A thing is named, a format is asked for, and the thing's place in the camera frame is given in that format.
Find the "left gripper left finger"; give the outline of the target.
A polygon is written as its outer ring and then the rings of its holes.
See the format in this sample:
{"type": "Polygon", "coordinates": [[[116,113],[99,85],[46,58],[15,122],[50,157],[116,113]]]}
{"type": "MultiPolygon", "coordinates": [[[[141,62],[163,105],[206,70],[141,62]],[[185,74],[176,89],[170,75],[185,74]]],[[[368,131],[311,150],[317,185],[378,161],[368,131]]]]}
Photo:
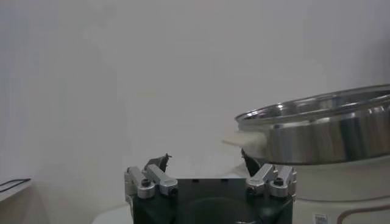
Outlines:
{"type": "Polygon", "coordinates": [[[150,159],[142,169],[137,166],[128,167],[124,172],[125,196],[150,199],[159,191],[162,196],[175,197],[179,191],[179,182],[165,173],[170,158],[166,153],[150,159]]]}

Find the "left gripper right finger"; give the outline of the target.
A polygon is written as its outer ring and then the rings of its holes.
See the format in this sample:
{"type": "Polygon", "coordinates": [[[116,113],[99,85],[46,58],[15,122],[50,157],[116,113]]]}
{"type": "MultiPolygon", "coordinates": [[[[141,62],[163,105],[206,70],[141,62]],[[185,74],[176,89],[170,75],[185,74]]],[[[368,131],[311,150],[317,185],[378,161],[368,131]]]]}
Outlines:
{"type": "Polygon", "coordinates": [[[297,172],[291,166],[277,166],[249,156],[242,150],[249,178],[246,179],[248,195],[270,195],[276,198],[296,197],[297,172]]]}

